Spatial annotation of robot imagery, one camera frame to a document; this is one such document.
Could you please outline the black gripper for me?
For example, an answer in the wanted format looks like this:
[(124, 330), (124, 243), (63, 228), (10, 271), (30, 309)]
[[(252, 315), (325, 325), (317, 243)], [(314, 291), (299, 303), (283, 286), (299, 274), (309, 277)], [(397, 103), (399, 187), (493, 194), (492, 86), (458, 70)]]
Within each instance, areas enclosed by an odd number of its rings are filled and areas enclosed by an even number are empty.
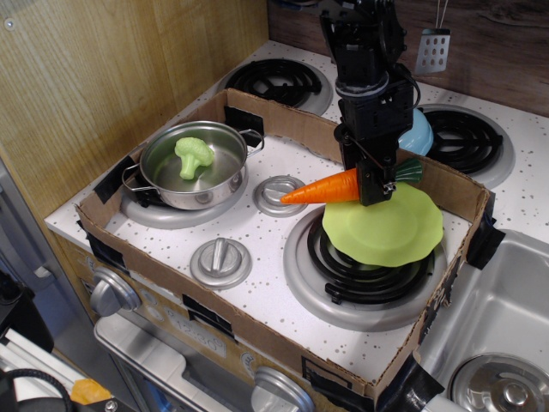
[(398, 139), (413, 124), (414, 87), (406, 79), (383, 79), (375, 86), (335, 83), (341, 124), (335, 130), (346, 169), (357, 165), (363, 206), (389, 201), (395, 177), (384, 168), (396, 162)]

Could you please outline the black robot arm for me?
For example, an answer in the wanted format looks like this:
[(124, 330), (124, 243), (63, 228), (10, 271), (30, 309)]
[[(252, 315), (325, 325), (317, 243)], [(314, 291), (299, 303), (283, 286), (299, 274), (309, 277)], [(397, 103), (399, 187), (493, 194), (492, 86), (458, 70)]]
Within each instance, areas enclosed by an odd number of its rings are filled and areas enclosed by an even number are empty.
[(393, 1), (328, 1), (320, 23), (337, 68), (343, 166), (354, 169), (364, 206), (395, 190), (398, 140), (413, 126), (414, 82), (400, 64), (405, 30)]

